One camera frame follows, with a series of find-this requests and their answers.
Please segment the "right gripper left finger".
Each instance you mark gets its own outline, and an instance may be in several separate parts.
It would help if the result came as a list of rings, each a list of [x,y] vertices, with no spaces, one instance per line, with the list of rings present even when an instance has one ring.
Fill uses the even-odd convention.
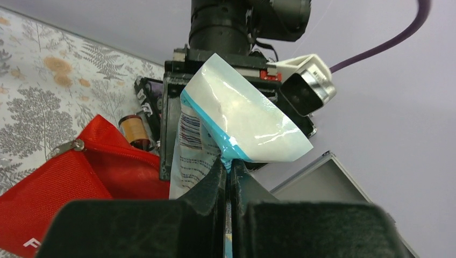
[[[224,257],[226,170],[173,200],[75,200],[56,215],[37,257]]]

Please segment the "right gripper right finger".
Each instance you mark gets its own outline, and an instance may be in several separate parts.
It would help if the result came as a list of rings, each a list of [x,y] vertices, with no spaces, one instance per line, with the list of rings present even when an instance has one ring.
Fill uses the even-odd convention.
[[[391,217],[366,202],[278,200],[234,160],[233,257],[412,257]]]

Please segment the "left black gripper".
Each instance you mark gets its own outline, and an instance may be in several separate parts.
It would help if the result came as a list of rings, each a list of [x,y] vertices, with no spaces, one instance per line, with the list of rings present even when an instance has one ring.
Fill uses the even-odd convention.
[[[212,51],[188,47],[176,48],[172,60],[165,62],[160,131],[161,180],[170,180],[174,144],[181,113],[180,94],[212,54]],[[247,55],[222,54],[222,58],[288,115],[308,138],[316,134],[317,128],[311,119],[298,115],[279,93],[279,87],[285,81],[285,74],[278,71],[273,64],[268,63],[259,50],[254,50]]]

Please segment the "blue white wipes pack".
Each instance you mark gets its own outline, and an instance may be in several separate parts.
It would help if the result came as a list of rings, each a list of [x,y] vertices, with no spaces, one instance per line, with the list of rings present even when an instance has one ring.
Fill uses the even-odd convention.
[[[183,196],[220,160],[226,170],[224,257],[233,257],[233,161],[291,162],[310,151],[312,144],[288,116],[217,54],[184,87],[180,102],[169,197]]]

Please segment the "red first aid pouch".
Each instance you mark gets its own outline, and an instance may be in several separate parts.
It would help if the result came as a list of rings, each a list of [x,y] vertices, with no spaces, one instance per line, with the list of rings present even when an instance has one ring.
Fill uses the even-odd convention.
[[[1,249],[33,257],[56,213],[77,199],[166,199],[157,155],[95,116],[66,150],[1,195]]]

